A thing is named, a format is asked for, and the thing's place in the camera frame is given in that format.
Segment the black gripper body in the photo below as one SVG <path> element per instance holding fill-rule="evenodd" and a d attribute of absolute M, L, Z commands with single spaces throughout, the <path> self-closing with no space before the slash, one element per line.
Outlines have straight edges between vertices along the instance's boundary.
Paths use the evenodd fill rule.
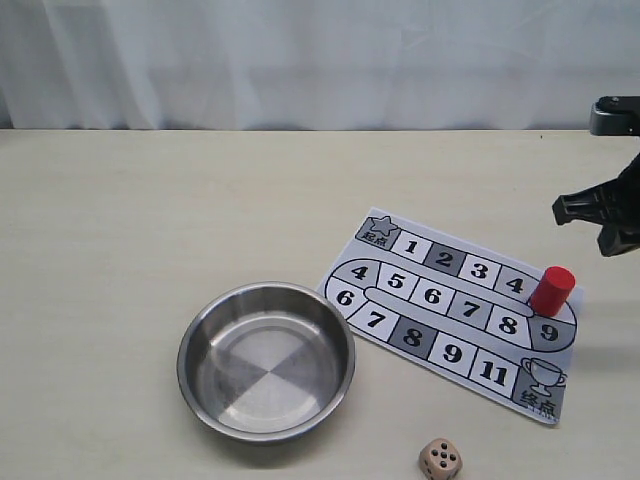
<path fill-rule="evenodd" d="M 616 178 L 618 195 L 618 219 L 616 233 L 618 235 L 635 235 L 639 233 L 639 155 L 619 173 Z"/>

